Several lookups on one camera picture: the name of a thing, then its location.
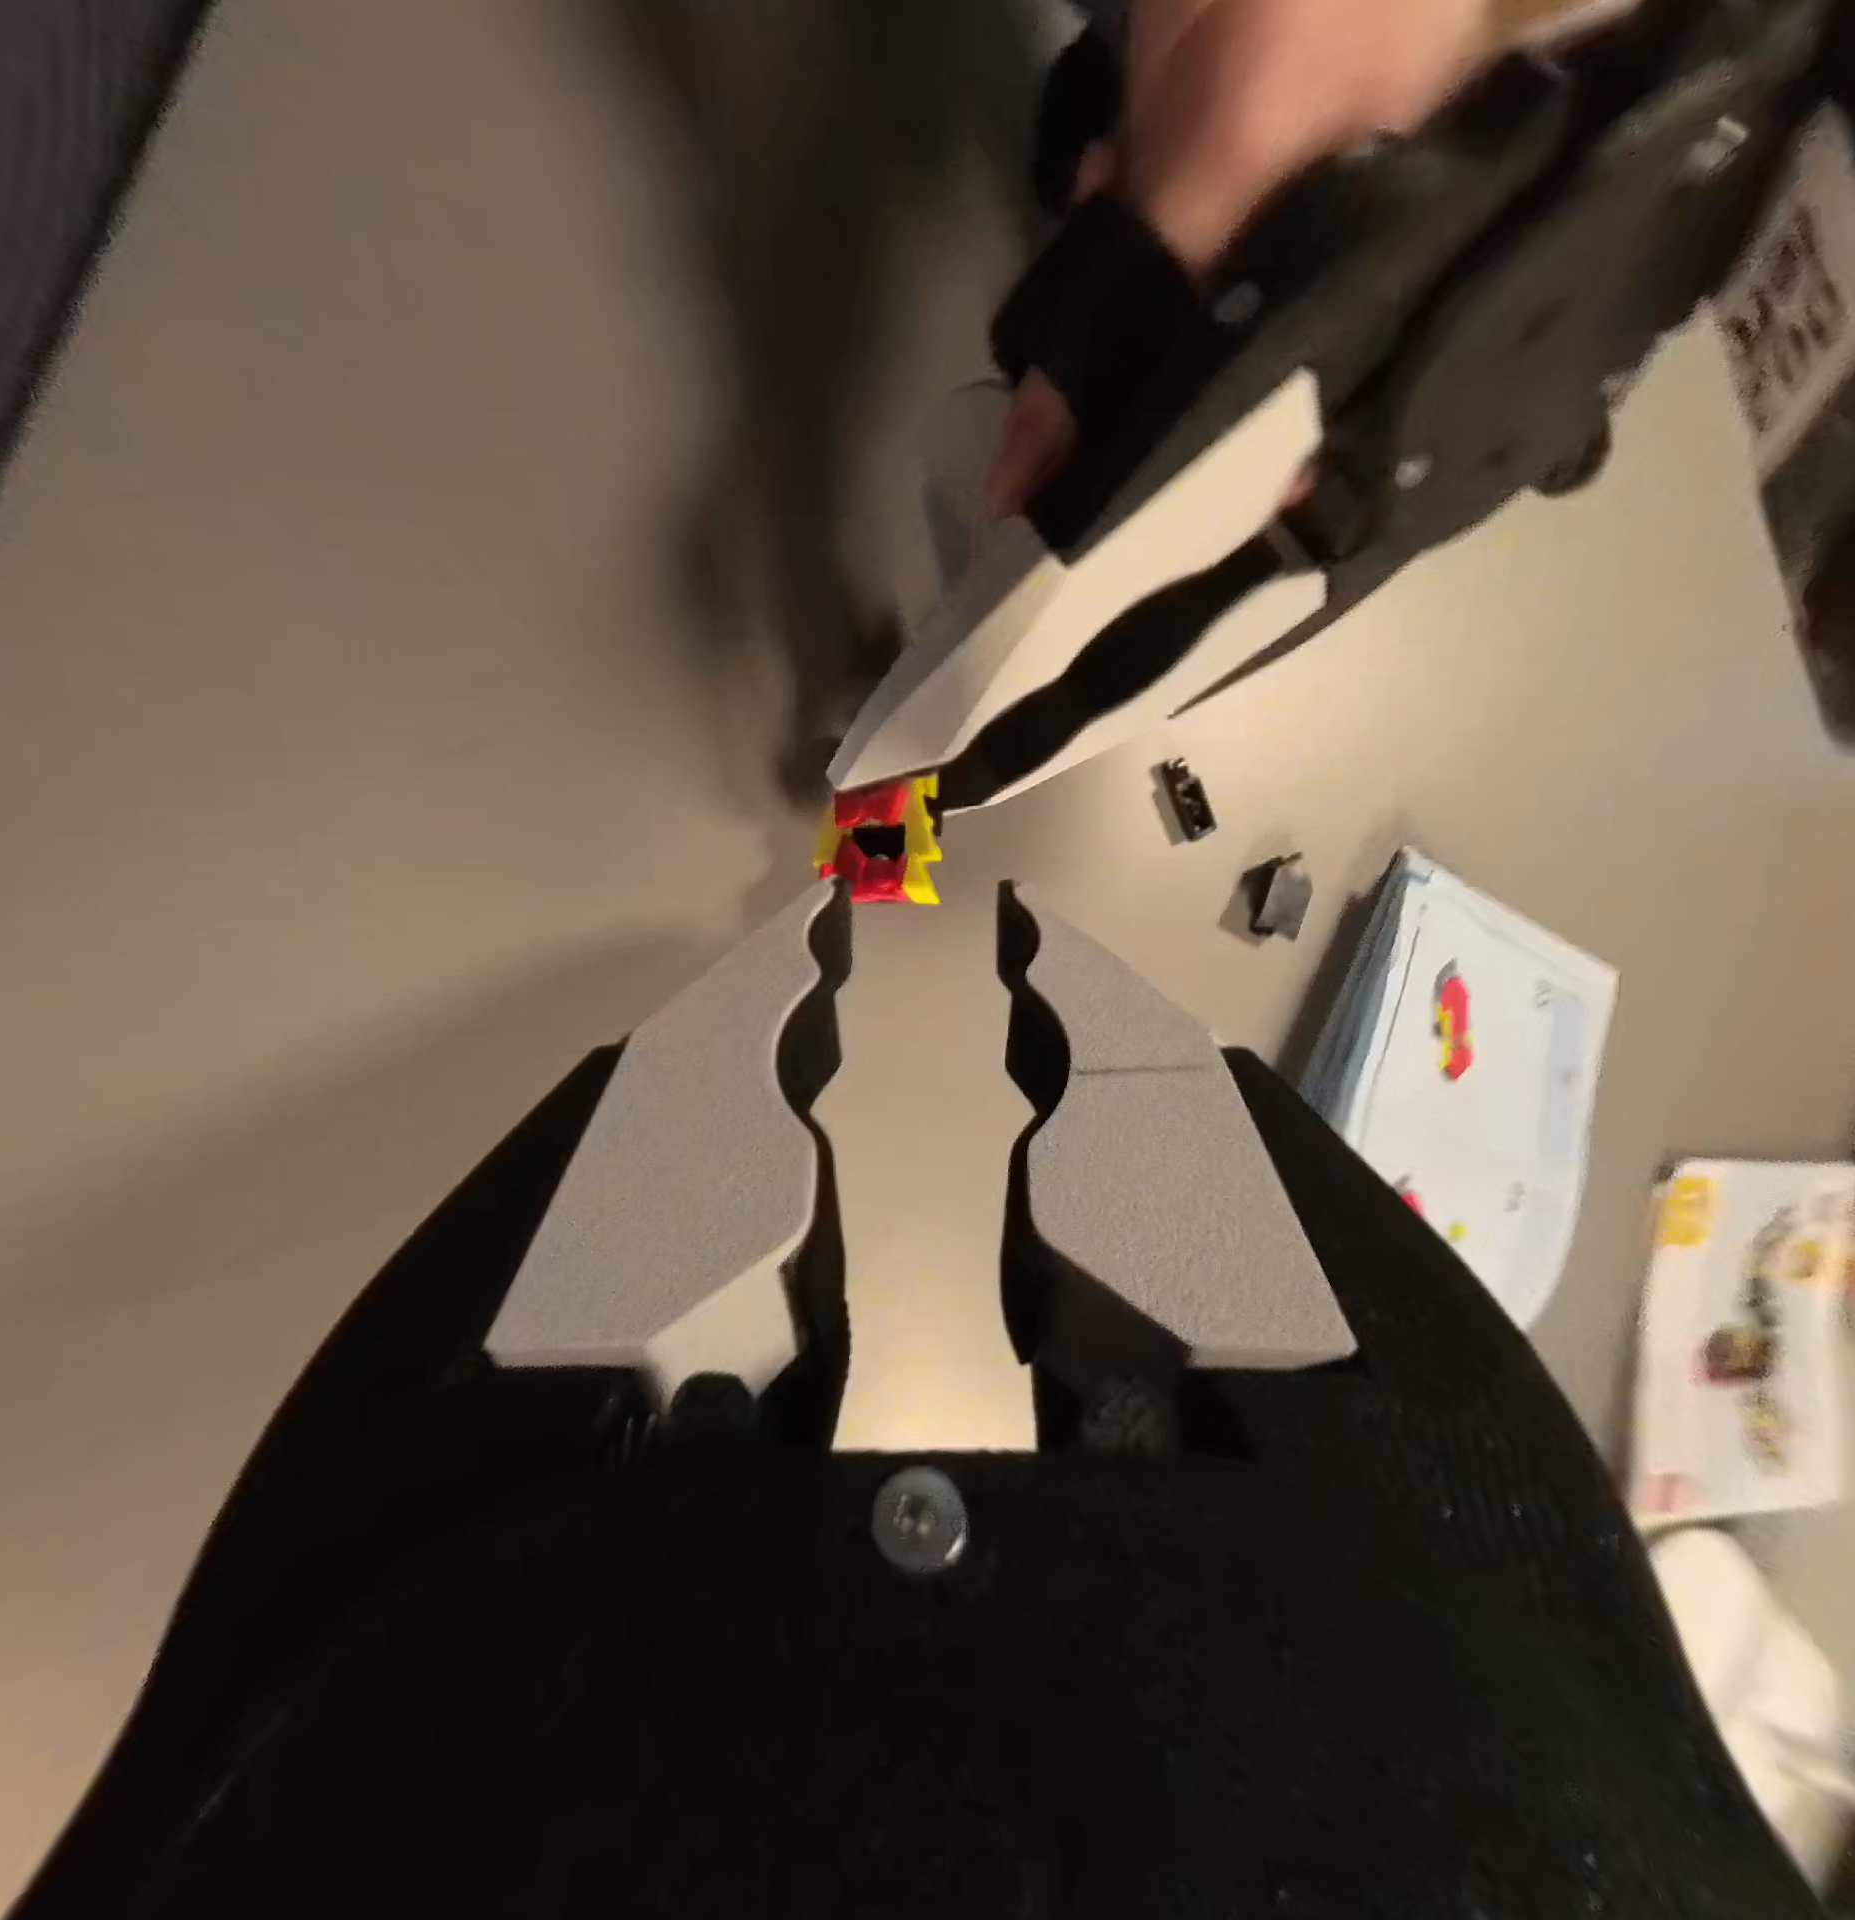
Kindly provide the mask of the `person's grey sweater torso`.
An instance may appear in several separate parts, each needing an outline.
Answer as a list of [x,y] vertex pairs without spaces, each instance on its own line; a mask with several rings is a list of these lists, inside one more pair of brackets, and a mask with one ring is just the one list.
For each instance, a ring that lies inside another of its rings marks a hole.
[[210,9],[0,2],[0,477]]

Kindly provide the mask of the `red yellow lego model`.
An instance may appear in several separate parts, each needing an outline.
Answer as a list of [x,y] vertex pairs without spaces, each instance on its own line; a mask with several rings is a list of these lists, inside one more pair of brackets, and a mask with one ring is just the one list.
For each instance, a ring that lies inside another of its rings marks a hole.
[[835,793],[817,829],[817,875],[844,882],[855,904],[939,904],[932,873],[943,862],[939,784],[936,773],[921,773]]

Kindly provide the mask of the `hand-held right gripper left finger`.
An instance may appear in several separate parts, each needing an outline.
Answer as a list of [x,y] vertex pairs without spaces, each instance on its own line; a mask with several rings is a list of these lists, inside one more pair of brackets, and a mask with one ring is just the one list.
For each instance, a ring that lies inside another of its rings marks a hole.
[[497,1368],[625,1370],[674,1403],[698,1376],[757,1396],[795,1363],[822,1156],[784,1043],[833,1010],[837,932],[848,904],[815,882],[629,1032],[488,1326]]

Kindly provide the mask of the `closed instruction booklet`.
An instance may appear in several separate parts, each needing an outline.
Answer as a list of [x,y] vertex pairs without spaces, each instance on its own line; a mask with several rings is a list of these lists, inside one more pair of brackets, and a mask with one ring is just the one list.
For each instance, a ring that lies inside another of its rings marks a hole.
[[1844,1500],[1853,1248],[1855,1162],[1667,1169],[1634,1341],[1625,1500],[1641,1531]]

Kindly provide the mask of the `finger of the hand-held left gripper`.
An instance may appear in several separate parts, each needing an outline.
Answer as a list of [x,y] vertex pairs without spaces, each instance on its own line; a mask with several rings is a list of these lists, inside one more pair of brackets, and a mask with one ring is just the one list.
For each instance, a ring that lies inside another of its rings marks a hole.
[[1036,539],[1060,563],[1098,557],[1109,574],[1140,590],[1204,570],[1268,535],[1303,460],[1318,449],[1316,380],[1290,376],[1246,420],[1226,429],[1162,493],[1073,561],[1040,539],[1029,517],[994,517],[983,482],[1009,395],[998,382],[956,389],[934,411],[921,446],[921,502],[941,594],[928,619],[872,687],[826,767],[833,791],[936,773],[961,722],[963,692],[987,683],[987,665],[965,678],[950,656],[963,647],[963,612],[947,608],[972,566],[1007,539]]
[[1223,685],[1274,665],[1400,570],[1380,541],[1314,566],[1296,539],[1252,539],[1226,559],[1140,590],[1098,557],[1060,563],[1007,539],[972,566],[952,665],[963,692],[939,764],[945,811],[985,811],[1157,731]]

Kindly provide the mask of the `open instruction booklet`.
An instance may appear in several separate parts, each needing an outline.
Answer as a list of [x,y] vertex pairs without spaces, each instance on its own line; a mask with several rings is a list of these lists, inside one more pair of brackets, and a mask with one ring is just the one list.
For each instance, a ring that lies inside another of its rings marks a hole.
[[1619,972],[1413,846],[1299,1083],[1524,1332],[1561,1281]]

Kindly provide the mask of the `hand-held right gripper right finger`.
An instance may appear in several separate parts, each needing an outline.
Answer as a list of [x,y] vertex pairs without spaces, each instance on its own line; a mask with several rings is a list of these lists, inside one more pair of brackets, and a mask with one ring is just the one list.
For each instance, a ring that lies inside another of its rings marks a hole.
[[1307,1372],[1356,1354],[1208,1027],[1011,882],[996,963],[1014,1144],[1003,1301],[1051,1376]]

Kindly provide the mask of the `person's left hand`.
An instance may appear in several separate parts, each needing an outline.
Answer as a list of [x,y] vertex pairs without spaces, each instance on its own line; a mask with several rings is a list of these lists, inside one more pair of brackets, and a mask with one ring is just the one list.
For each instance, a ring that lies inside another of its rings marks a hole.
[[1292,179],[1411,133],[1488,46],[1475,2],[1146,2],[1113,128],[994,331],[1014,380],[987,508],[1025,510],[1100,440],[1190,325],[1204,283]]

